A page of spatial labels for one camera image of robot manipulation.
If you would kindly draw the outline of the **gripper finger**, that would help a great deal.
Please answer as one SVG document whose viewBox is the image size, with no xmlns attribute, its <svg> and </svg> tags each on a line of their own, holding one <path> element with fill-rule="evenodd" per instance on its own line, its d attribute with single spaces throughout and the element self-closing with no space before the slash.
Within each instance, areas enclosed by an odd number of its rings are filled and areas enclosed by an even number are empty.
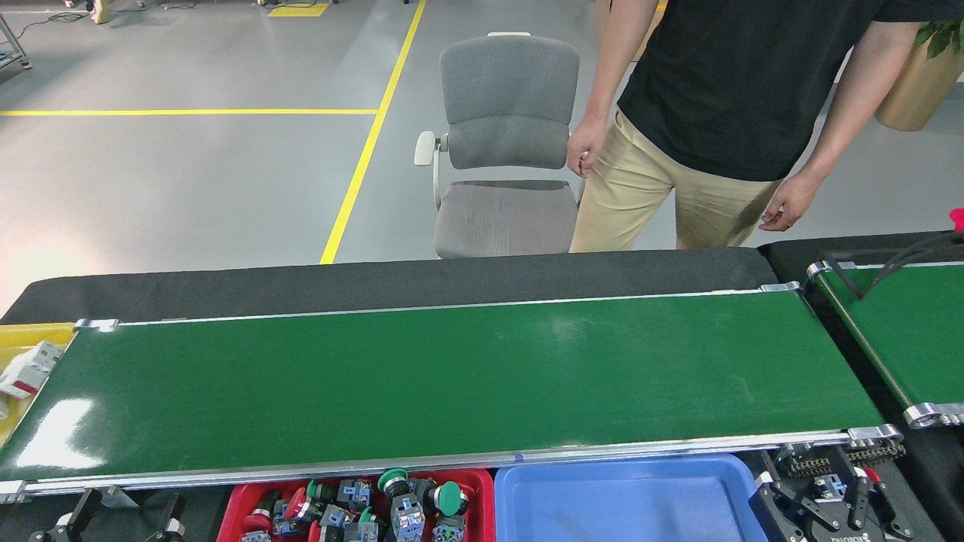
<svg viewBox="0 0 964 542">
<path fill-rule="evenodd" d="M 87 489 L 76 507 L 49 528 L 48 531 L 31 533 L 31 541 L 82 541 L 82 533 L 86 531 L 90 521 L 101 508 L 102 492 L 99 489 Z"/>
<path fill-rule="evenodd" d="M 755 483 L 757 491 L 749 504 L 767 539 L 813 541 L 808 535 L 806 518 L 822 515 L 822 507 L 806 496 L 793 493 L 791 488 L 778 483 L 768 471 L 762 471 Z"/>
<path fill-rule="evenodd" d="M 182 514 L 185 498 L 182 495 L 171 495 L 166 500 L 160 514 L 160 525 L 156 531 L 147 537 L 148 541 L 184 541 L 184 525 Z"/>
<path fill-rule="evenodd" d="M 916 529 L 898 510 L 889 485 L 874 469 L 856 469 L 847 483 L 847 524 L 860 539 L 914 539 Z"/>
</svg>

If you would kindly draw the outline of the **person's left hand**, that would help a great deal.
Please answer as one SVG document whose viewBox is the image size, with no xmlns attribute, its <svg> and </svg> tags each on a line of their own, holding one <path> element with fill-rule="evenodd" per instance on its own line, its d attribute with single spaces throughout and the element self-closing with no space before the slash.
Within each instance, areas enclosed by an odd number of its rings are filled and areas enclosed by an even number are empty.
<svg viewBox="0 0 964 542">
<path fill-rule="evenodd" d="M 761 216 L 758 229 L 787 231 L 802 219 L 812 205 L 824 176 L 799 172 L 785 179 L 772 196 Z"/>
</svg>

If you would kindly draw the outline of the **person's right hand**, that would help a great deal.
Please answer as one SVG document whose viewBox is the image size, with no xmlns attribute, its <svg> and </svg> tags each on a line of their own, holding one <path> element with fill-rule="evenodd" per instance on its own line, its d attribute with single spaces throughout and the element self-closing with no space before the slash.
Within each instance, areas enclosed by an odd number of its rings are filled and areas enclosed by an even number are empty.
<svg viewBox="0 0 964 542">
<path fill-rule="evenodd" d="M 566 165 L 579 178 L 588 179 L 595 166 L 599 152 L 606 141 L 606 118 L 599 114 L 586 114 L 575 131 L 569 135 L 566 148 Z"/>
</svg>

